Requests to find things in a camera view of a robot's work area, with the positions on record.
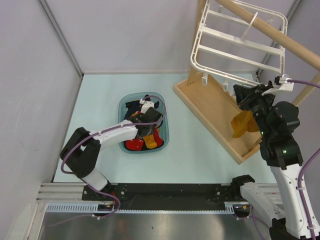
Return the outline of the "mustard yellow sock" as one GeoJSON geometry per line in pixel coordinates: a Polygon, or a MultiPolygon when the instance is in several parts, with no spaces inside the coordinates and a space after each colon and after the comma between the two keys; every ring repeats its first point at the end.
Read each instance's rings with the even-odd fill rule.
{"type": "Polygon", "coordinates": [[[253,118],[250,111],[241,111],[231,120],[231,126],[233,129],[232,138],[240,138],[248,130],[248,123],[253,118]]]}
{"type": "Polygon", "coordinates": [[[153,134],[144,136],[143,140],[148,149],[155,149],[158,146],[153,134]]]}
{"type": "Polygon", "coordinates": [[[250,118],[248,120],[246,126],[247,126],[247,130],[246,131],[249,132],[249,133],[256,133],[256,132],[260,131],[254,118],[250,118]]]}

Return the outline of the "white plastic clip hanger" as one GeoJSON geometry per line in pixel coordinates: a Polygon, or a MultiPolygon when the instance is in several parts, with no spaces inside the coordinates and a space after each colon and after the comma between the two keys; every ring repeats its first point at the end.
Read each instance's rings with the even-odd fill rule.
{"type": "Polygon", "coordinates": [[[209,53],[214,56],[222,57],[224,59],[237,61],[241,64],[250,65],[257,68],[258,70],[272,71],[277,74],[283,74],[285,72],[285,51],[286,49],[283,46],[276,46],[276,43],[268,46],[266,44],[258,43],[256,41],[248,40],[248,33],[250,29],[253,28],[253,22],[257,19],[259,14],[267,14],[269,19],[267,24],[270,24],[273,21],[273,18],[278,18],[280,20],[279,32],[282,34],[287,34],[288,28],[288,19],[280,12],[269,10],[266,8],[258,7],[253,4],[245,3],[239,0],[235,0],[234,3],[240,7],[243,7],[246,10],[253,11],[253,17],[247,23],[246,21],[240,19],[237,16],[231,16],[225,13],[222,13],[223,6],[220,5],[218,10],[210,9],[210,1],[206,0],[203,2],[201,10],[198,11],[197,19],[197,30],[195,31],[195,40],[192,47],[192,52],[190,56],[191,66],[200,73],[201,81],[204,86],[208,85],[209,76],[219,76],[225,79],[225,82],[222,84],[222,88],[226,91],[228,89],[228,81],[233,81],[238,84],[243,84],[246,86],[255,86],[256,82],[249,80],[240,76],[236,76],[226,71],[219,70],[217,67],[210,67],[207,64],[202,64],[198,62],[200,56],[200,51],[209,53]],[[240,27],[245,27],[241,36],[238,37],[234,34],[229,34],[223,31],[219,31],[212,27],[209,27],[208,17],[214,17],[219,21],[227,21],[230,24],[237,24],[240,27]],[[279,66],[274,67],[267,65],[267,61],[264,60],[262,63],[251,60],[247,56],[242,57],[238,54],[228,53],[226,50],[219,50],[217,47],[210,47],[208,45],[203,45],[203,37],[211,37],[215,40],[220,40],[224,43],[231,44],[232,46],[244,47],[249,50],[260,51],[268,56],[275,56],[279,60],[279,66]]]}

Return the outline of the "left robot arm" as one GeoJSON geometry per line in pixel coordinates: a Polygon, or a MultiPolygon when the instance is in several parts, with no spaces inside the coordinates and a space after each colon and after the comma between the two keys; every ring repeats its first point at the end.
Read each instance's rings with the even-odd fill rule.
{"type": "Polygon", "coordinates": [[[93,188],[93,194],[98,199],[105,200],[110,196],[111,188],[108,179],[96,167],[100,152],[113,144],[151,135],[163,119],[161,112],[149,107],[146,112],[100,131],[92,132],[79,127],[60,152],[61,170],[74,174],[93,188]]]}

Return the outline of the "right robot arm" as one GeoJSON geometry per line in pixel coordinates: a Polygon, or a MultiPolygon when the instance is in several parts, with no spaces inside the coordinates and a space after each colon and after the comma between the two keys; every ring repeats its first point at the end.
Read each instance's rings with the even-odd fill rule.
{"type": "Polygon", "coordinates": [[[304,182],[300,147],[293,137],[300,125],[299,109],[287,101],[274,103],[270,85],[233,86],[238,107],[250,111],[261,133],[260,154],[276,180],[283,208],[279,208],[253,182],[237,183],[231,196],[247,200],[251,211],[257,212],[269,229],[273,240],[318,240],[320,224],[310,203],[304,182]]]}

